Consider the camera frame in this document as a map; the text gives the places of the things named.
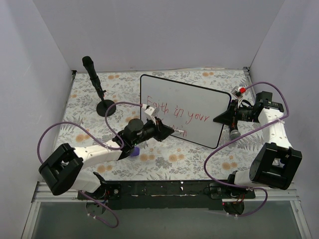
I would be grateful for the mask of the white whiteboard black frame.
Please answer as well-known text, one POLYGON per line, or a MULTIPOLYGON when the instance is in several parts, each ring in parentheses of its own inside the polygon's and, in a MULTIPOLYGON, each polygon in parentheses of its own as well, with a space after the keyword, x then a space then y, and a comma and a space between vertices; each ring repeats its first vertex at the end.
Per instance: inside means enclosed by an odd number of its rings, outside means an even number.
POLYGON ((213 119, 231 102, 227 92, 143 74, 140 102, 159 108, 158 118, 174 129, 174 137, 211 149, 218 147, 223 124, 213 119))

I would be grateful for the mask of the black round microphone stand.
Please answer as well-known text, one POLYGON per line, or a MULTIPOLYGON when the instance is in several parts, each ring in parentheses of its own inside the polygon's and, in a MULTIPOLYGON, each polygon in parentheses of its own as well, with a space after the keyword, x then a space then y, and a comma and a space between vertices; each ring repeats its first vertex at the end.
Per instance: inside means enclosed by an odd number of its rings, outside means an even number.
POLYGON ((112 100, 106 100, 104 99, 104 93, 106 91, 104 90, 98 90, 98 96, 101 99, 101 101, 96 106, 97 114, 101 117, 105 116, 105 113, 108 111, 107 116, 111 116, 116 111, 116 106, 111 107, 115 102, 112 100))

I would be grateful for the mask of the black silver microphone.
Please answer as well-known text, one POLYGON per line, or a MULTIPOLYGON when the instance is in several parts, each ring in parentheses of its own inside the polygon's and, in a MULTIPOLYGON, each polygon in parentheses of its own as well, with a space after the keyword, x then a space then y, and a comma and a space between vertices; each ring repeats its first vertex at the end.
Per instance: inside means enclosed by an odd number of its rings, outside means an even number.
POLYGON ((229 126, 229 137, 231 140, 235 140, 238 137, 241 136, 241 133, 238 130, 238 127, 236 124, 232 124, 229 126))

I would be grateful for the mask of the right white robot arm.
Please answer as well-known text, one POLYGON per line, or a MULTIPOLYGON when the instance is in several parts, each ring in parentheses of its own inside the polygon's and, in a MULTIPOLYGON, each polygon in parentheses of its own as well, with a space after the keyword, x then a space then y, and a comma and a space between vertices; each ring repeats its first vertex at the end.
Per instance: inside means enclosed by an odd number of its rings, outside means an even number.
POLYGON ((272 93, 262 91, 252 105, 247 100, 232 100, 228 109, 214 118, 214 122, 230 129, 230 139, 240 136, 239 121, 257 122, 263 129, 264 145, 253 160, 250 169, 234 171, 227 179, 226 194, 239 197, 244 186, 286 190, 290 186, 302 160, 302 153, 293 149, 285 132, 281 103, 273 102, 272 93))

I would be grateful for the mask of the purple foam microphone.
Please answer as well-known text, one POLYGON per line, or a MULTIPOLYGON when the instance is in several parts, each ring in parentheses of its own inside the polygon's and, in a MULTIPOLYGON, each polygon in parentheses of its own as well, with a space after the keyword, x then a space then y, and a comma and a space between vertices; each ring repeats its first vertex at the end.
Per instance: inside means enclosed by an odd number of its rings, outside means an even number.
POLYGON ((139 156, 140 154, 140 148, 139 147, 134 147, 134 150, 133 152, 131 153, 131 157, 136 157, 136 156, 139 156))

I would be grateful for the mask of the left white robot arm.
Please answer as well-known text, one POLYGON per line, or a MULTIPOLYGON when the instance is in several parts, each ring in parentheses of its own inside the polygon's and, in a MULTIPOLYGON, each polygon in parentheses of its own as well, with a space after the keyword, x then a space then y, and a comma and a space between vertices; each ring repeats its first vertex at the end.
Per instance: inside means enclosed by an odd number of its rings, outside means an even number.
POLYGON ((41 161, 39 173, 54 196, 70 189, 86 191, 95 199, 105 196, 106 187, 96 175, 86 174, 85 168, 99 163, 118 161, 133 154, 138 144, 151 138, 163 141, 174 129, 163 124, 158 118, 147 120, 132 119, 126 127, 106 143, 98 142, 88 147, 60 145, 46 160, 41 161))

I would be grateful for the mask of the black microphone on stand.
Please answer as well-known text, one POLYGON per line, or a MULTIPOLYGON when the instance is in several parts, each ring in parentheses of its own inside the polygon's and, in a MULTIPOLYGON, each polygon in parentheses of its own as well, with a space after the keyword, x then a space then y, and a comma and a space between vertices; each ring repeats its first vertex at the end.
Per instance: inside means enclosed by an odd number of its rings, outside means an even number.
POLYGON ((92 82, 93 87, 95 88, 98 96, 103 99, 104 98, 104 90, 102 89, 100 79, 96 73, 94 62, 90 56, 84 56, 82 58, 82 63, 87 73, 89 74, 89 78, 92 82))

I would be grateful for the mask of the floral patterned table mat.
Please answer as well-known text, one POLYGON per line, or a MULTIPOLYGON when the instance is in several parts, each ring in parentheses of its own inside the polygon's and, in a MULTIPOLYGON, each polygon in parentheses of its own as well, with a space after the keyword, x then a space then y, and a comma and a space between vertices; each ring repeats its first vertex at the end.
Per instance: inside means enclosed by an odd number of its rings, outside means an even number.
MULTIPOLYGON (((113 131, 120 131, 131 119, 139 118, 140 76, 139 72, 99 74, 106 98, 120 103, 116 112, 104 119, 96 113, 99 98, 89 76, 77 73, 56 144, 85 147, 106 142, 113 137, 113 131)), ((230 143, 225 127, 219 141, 222 149, 217 153, 176 137, 163 142, 150 139, 140 144, 139 156, 100 163, 86 172, 98 172, 108 180, 226 179, 235 170, 249 169, 264 143, 257 123, 240 122, 238 128, 243 139, 230 143)))

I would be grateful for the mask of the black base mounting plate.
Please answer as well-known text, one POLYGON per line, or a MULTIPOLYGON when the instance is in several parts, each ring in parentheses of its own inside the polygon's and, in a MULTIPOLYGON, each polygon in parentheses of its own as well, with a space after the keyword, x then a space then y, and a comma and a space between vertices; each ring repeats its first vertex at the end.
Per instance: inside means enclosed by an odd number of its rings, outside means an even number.
POLYGON ((106 181, 93 193, 78 194, 106 201, 112 210, 123 209, 209 209, 222 210, 222 201, 238 203, 254 199, 252 191, 222 185, 213 180, 106 181))

